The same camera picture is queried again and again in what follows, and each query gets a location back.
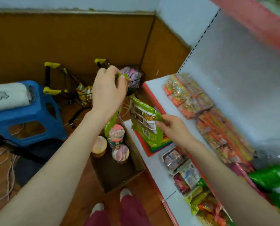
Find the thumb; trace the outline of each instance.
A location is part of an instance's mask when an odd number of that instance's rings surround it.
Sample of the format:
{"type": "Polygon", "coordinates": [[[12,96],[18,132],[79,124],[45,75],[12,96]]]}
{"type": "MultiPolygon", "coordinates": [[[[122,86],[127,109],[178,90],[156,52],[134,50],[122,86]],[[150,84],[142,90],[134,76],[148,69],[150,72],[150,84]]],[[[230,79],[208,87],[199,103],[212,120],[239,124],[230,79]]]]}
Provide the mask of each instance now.
{"type": "Polygon", "coordinates": [[[118,86],[117,86],[117,89],[118,89],[120,97],[122,97],[122,98],[125,97],[125,95],[126,95],[126,88],[127,88],[126,78],[124,77],[124,75],[121,75],[118,78],[118,86]]]}
{"type": "Polygon", "coordinates": [[[155,124],[157,125],[157,127],[159,129],[161,129],[163,132],[165,132],[165,134],[166,134],[166,132],[169,131],[169,127],[166,124],[164,124],[162,121],[155,121],[155,124]]]}

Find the white shoe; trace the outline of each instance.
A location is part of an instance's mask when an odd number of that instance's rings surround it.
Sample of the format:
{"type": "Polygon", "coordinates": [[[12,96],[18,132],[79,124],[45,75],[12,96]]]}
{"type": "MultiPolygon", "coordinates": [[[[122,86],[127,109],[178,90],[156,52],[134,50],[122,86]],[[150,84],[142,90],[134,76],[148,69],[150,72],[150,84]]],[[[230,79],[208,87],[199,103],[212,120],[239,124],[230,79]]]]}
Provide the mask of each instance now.
{"type": "Polygon", "coordinates": [[[121,192],[120,192],[120,201],[121,201],[121,199],[122,199],[125,195],[131,195],[131,196],[133,196],[133,195],[131,194],[131,191],[130,191],[129,189],[124,188],[124,189],[121,190],[121,192]]]}
{"type": "Polygon", "coordinates": [[[92,209],[91,215],[95,212],[95,211],[103,211],[104,210],[104,205],[102,203],[98,203],[94,206],[94,208],[92,209]]]}

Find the stool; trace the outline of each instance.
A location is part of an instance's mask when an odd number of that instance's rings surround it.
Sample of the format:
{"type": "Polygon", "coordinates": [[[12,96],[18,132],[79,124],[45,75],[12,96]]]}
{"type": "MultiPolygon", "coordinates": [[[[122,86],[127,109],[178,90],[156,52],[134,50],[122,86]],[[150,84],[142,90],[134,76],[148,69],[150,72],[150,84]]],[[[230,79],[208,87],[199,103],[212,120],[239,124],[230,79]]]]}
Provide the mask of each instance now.
{"type": "Polygon", "coordinates": [[[44,94],[44,87],[38,85],[34,81],[22,81],[21,83],[31,89],[31,93],[35,98],[28,106],[0,111],[0,135],[20,146],[26,146],[51,138],[64,140],[67,137],[67,133],[63,128],[59,106],[53,100],[52,96],[44,94]],[[49,103],[54,107],[56,119],[48,112],[46,103],[49,103]],[[45,133],[20,140],[11,136],[9,127],[30,121],[38,121],[42,124],[45,128],[45,133]]]}

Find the forearm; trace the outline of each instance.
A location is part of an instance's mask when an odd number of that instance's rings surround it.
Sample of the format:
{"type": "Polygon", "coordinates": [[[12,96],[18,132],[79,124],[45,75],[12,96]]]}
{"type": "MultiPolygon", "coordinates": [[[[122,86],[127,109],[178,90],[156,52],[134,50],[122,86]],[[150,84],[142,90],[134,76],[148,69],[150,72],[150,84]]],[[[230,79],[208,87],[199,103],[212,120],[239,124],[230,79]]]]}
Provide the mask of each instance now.
{"type": "Polygon", "coordinates": [[[187,151],[237,226],[280,225],[278,211],[221,163],[204,144],[191,142],[187,151]]]}
{"type": "Polygon", "coordinates": [[[61,223],[104,119],[94,110],[85,115],[53,157],[0,211],[0,225],[61,223]]]}

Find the maroon pants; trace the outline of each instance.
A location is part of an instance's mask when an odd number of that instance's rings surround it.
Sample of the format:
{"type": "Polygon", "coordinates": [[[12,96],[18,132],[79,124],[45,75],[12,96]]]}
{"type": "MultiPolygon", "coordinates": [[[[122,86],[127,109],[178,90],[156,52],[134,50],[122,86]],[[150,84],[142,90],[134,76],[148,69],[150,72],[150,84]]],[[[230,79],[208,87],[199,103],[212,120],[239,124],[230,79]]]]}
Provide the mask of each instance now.
{"type": "MultiPolygon", "coordinates": [[[[152,226],[140,201],[131,195],[121,199],[120,223],[121,226],[152,226]]],[[[111,226],[107,211],[95,211],[84,226],[111,226]]]]}

